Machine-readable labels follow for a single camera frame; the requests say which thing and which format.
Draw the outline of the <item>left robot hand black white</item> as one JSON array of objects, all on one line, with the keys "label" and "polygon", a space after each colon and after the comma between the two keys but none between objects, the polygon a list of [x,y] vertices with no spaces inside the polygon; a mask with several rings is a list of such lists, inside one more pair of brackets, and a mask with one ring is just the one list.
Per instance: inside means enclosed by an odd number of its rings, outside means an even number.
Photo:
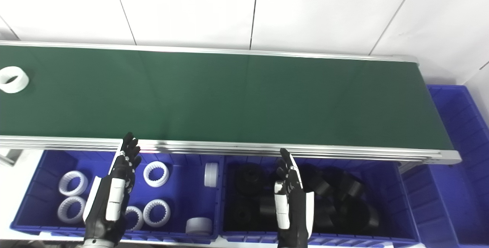
[{"label": "left robot hand black white", "polygon": [[128,132],[108,174],[95,178],[83,213],[84,248],[114,248],[127,229],[126,209],[141,163],[138,139]]}]

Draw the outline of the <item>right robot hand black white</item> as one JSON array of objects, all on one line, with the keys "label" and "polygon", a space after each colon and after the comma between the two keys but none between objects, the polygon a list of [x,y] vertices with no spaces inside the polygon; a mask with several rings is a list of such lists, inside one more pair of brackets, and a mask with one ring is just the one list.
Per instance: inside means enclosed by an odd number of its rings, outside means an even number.
[{"label": "right robot hand black white", "polygon": [[302,177],[292,154],[280,149],[277,167],[280,180],[274,185],[279,248],[307,248],[313,228],[313,192],[304,190]]}]

